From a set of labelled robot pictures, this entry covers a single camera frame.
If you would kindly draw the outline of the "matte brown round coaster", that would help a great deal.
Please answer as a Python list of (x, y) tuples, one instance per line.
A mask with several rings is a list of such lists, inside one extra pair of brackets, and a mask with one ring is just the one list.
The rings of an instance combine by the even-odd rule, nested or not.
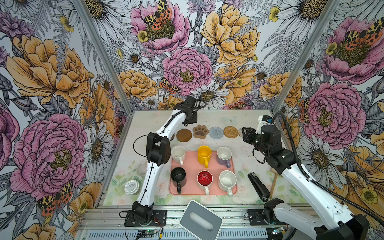
[(177, 140), (181, 143), (189, 142), (192, 138), (192, 132), (188, 129), (182, 129), (177, 132)]

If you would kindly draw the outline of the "grey woven round coaster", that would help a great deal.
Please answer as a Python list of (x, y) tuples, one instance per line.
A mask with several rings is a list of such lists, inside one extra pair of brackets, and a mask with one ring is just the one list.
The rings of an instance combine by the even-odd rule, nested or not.
[(212, 127), (209, 130), (209, 135), (214, 140), (219, 140), (224, 136), (224, 131), (219, 127)]

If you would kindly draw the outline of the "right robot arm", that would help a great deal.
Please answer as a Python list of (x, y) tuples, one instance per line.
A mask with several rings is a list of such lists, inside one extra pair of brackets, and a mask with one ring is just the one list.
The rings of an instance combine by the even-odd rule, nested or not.
[(242, 138), (280, 176), (293, 185), (317, 213), (317, 217), (305, 214), (275, 198), (268, 200), (267, 189), (256, 180), (253, 184), (259, 197), (265, 201), (264, 220), (268, 224), (285, 223), (303, 232), (313, 240), (364, 240), (370, 224), (362, 215), (349, 210), (349, 204), (341, 204), (338, 197), (317, 185), (304, 169), (297, 153), (283, 147), (282, 132), (273, 124), (270, 116), (261, 116), (257, 129), (242, 128)]

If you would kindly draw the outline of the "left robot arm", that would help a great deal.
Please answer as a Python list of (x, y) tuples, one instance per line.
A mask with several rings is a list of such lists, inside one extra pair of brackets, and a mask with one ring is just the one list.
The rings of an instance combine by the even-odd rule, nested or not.
[(153, 218), (155, 187), (160, 173), (171, 157), (171, 137), (179, 126), (188, 126), (198, 122), (197, 111), (207, 103), (188, 96), (183, 103), (176, 104), (167, 122), (155, 133), (145, 135), (147, 172), (138, 199), (133, 203), (129, 219), (141, 225), (148, 225)]

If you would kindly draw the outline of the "tan rattan round coaster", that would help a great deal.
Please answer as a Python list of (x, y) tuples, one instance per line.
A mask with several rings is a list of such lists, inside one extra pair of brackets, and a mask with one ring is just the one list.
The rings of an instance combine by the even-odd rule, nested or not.
[(236, 129), (233, 126), (225, 127), (223, 130), (223, 133), (227, 138), (230, 138), (230, 139), (235, 139), (239, 135), (238, 129)]

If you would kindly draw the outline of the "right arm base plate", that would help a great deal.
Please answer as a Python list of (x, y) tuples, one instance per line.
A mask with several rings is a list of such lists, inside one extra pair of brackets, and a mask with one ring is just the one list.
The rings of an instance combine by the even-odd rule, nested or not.
[(266, 215), (262, 209), (248, 209), (245, 219), (249, 221), (251, 226), (267, 226)]

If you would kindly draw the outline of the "brown paw print coaster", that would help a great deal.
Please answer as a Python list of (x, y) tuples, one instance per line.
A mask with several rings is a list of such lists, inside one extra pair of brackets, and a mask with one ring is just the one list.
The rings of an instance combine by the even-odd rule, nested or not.
[(197, 139), (205, 139), (209, 135), (209, 129), (205, 125), (197, 125), (193, 127), (193, 137)]

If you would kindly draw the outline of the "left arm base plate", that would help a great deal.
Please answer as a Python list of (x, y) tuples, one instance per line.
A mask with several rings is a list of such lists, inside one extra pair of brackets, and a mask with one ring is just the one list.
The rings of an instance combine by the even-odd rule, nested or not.
[(128, 211), (124, 217), (125, 227), (164, 227), (167, 221), (167, 210), (150, 210), (148, 213)]

